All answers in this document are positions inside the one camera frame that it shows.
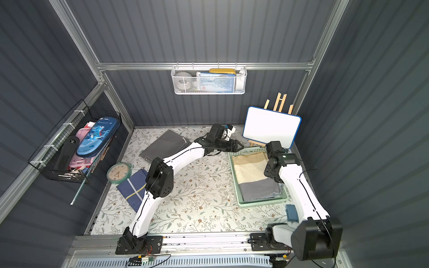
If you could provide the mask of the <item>mint green plastic basket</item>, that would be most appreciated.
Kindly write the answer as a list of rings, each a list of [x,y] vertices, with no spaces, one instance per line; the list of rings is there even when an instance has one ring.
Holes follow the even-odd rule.
[[[228,153],[238,205],[252,207],[290,201],[284,184],[264,175],[268,156],[264,147]]]

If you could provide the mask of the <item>navy blue cloth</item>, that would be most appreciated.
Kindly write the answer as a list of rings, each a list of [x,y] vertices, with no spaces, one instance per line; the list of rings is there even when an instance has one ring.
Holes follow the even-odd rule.
[[[139,210],[144,199],[146,177],[147,171],[145,169],[140,169],[117,186],[118,191],[135,212]]]

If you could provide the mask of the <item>plain grey pillowcase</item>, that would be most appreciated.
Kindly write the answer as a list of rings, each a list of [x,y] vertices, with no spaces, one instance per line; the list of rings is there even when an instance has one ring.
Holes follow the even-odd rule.
[[[157,140],[140,153],[140,157],[151,163],[155,158],[164,159],[189,146],[191,142],[172,130],[163,133]]]

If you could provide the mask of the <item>beige and grey pillowcase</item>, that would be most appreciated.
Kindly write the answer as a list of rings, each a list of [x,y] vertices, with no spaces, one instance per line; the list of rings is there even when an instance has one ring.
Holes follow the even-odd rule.
[[[245,203],[279,198],[282,185],[264,175],[268,163],[267,153],[258,152],[233,156],[235,178]]]

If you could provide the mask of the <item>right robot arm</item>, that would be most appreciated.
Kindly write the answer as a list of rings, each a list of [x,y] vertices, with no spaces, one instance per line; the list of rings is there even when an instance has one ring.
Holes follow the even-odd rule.
[[[268,242],[291,247],[300,261],[336,258],[343,234],[340,220],[331,217],[320,204],[295,154],[288,153],[279,141],[269,142],[265,148],[268,163],[264,175],[286,186],[298,216],[297,227],[271,224],[267,228]]]

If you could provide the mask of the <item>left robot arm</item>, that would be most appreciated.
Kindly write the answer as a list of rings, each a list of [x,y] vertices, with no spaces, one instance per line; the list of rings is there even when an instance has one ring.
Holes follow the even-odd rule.
[[[243,144],[231,138],[236,128],[233,125],[214,124],[204,136],[195,139],[185,149],[166,157],[155,158],[152,161],[146,177],[145,195],[140,204],[136,217],[124,230],[118,244],[126,252],[143,252],[147,244],[147,234],[159,204],[174,188],[174,175],[188,164],[212,152],[236,153],[244,148]]]

